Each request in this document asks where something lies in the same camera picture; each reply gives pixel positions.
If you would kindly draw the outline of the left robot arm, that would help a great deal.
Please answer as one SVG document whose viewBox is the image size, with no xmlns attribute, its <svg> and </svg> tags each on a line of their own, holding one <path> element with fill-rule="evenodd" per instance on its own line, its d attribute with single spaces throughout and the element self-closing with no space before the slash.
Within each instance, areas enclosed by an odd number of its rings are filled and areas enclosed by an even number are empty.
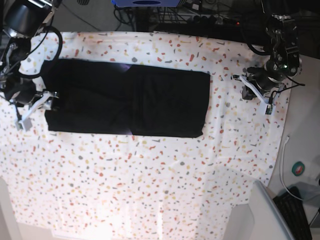
<svg viewBox="0 0 320 240">
<path fill-rule="evenodd" d="M 280 88 L 284 79 L 292 80 L 300 67 L 298 29 L 292 15 L 299 12 L 297 0 L 262 0 L 261 10 L 253 10 L 241 16 L 242 37 L 249 49 L 259 56 L 269 56 L 264 67 L 247 68 L 246 77 L 253 87 L 244 86 L 242 98 L 252 100 L 258 93 L 265 95 Z M 262 27 L 269 37 L 263 51 L 253 47 L 245 34 L 245 25 L 253 15 L 260 15 Z"/>
</svg>

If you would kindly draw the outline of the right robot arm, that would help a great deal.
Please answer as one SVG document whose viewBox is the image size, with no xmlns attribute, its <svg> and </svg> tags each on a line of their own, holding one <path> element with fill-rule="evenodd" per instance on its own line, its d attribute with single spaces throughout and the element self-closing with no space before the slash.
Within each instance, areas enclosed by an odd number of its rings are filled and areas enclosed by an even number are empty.
<svg viewBox="0 0 320 240">
<path fill-rule="evenodd" d="M 22 107 L 31 104 L 38 94 L 33 80 L 46 75 L 59 58 L 63 38 L 52 23 L 55 11 L 61 3 L 60 0 L 16 0 L 5 15 L 6 27 L 3 32 L 9 37 L 9 41 L 0 58 L 0 91 L 12 105 Z M 58 37 L 58 49 L 54 58 L 39 73 L 21 73 L 21 62 L 35 52 L 31 44 L 32 38 L 49 32 Z"/>
</svg>

